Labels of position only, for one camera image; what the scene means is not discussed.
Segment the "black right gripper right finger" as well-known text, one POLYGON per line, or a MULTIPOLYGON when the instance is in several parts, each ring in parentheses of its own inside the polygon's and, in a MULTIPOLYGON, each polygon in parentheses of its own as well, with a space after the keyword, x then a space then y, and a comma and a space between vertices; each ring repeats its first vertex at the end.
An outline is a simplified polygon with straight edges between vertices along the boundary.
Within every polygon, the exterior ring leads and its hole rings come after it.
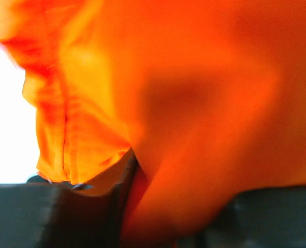
POLYGON ((306 247, 306 187, 242 193, 194 243, 196 247, 306 247))

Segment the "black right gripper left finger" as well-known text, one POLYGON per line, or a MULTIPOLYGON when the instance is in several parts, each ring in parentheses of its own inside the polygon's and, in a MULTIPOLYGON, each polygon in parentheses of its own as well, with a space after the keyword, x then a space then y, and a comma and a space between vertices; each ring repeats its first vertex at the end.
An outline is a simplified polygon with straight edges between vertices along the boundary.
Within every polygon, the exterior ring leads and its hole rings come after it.
POLYGON ((91 189, 61 183, 0 184, 0 248, 119 247, 138 167, 132 150, 98 175, 91 189))

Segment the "orange shorts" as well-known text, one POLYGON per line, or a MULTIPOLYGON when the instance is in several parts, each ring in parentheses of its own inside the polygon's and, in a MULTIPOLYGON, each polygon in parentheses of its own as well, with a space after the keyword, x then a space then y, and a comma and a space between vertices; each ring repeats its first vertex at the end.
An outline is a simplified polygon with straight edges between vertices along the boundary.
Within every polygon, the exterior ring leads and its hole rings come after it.
POLYGON ((306 186, 306 1, 0 1, 0 45, 25 70, 40 176, 98 185, 135 154, 122 247, 306 186))

